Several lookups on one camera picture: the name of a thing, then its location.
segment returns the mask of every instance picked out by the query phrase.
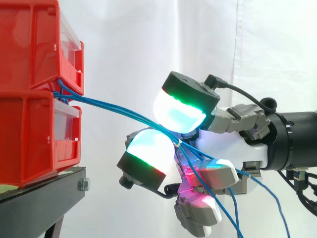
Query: cable connector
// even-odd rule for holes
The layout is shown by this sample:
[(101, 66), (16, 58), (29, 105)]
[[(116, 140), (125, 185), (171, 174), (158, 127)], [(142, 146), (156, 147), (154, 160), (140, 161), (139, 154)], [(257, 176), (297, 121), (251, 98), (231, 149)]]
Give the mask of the cable connector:
[(226, 81), (216, 76), (213, 76), (212, 74), (208, 75), (204, 83), (213, 90), (215, 90), (216, 88), (226, 88), (228, 85)]

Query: black sensor cap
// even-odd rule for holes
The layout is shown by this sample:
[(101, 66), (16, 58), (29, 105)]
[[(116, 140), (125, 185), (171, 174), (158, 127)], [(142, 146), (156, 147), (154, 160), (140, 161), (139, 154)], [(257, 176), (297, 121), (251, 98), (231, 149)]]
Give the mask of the black sensor cap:
[(169, 74), (162, 89), (182, 103), (200, 109), (207, 116), (211, 115), (220, 100), (213, 90), (208, 90), (196, 80), (174, 71)]

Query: robotic hand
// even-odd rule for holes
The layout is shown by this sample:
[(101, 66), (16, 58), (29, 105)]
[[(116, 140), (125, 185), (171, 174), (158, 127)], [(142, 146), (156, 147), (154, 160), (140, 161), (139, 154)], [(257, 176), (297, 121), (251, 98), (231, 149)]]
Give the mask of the robotic hand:
[[(255, 104), (240, 104), (226, 110), (217, 108), (216, 88), (235, 90)], [(296, 191), (303, 205), (317, 216), (316, 203), (302, 193), (311, 185), (317, 195), (317, 186), (308, 182), (309, 177), (316, 176), (306, 172), (310, 167), (317, 167), (317, 111), (277, 113), (274, 99), (265, 98), (259, 102), (212, 75), (204, 83), (198, 83), (172, 72), (162, 90), (165, 98), (173, 95), (178, 108), (172, 108), (173, 103), (156, 102), (155, 114), (161, 125), (177, 132), (175, 135), (180, 142), (185, 141), (217, 158), (199, 160), (191, 151), (186, 151), (196, 171), (215, 194), (230, 195), (228, 188), (234, 194), (246, 194), (255, 187), (249, 183), (249, 177), (237, 175), (235, 168), (258, 178), (261, 178), (261, 170), (276, 170)], [(196, 108), (182, 111), (181, 103), (187, 107), (194, 105), (201, 111), (197, 112)], [(127, 148), (138, 133), (127, 136)], [(177, 196), (174, 208), (181, 225), (196, 237), (208, 236), (211, 226), (221, 221), (219, 207), (202, 187), (179, 145), (175, 145), (174, 159), (182, 183), (166, 186), (165, 194), (158, 191), (165, 175), (153, 168), (146, 173), (145, 165), (136, 163), (135, 158), (127, 160), (126, 156), (118, 163), (123, 170), (120, 184), (128, 189), (133, 184), (140, 185), (165, 198)], [(286, 170), (286, 177), (281, 170)]]

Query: bolt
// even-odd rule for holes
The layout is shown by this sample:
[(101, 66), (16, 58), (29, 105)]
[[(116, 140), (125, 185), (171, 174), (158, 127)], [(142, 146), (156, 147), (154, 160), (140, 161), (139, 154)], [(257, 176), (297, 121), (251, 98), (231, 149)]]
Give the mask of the bolt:
[(83, 178), (80, 181), (80, 191), (88, 191), (90, 189), (90, 179)]

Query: red plastic drawer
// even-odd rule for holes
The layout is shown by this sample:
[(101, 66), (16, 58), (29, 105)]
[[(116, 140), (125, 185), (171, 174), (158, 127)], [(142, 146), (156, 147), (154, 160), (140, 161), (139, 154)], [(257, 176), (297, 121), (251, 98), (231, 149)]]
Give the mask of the red plastic drawer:
[(84, 94), (84, 45), (57, 0), (0, 0), (0, 22), (0, 91), (60, 91), (60, 78)]
[(0, 92), (0, 184), (23, 187), (80, 163), (81, 109), (47, 91)]

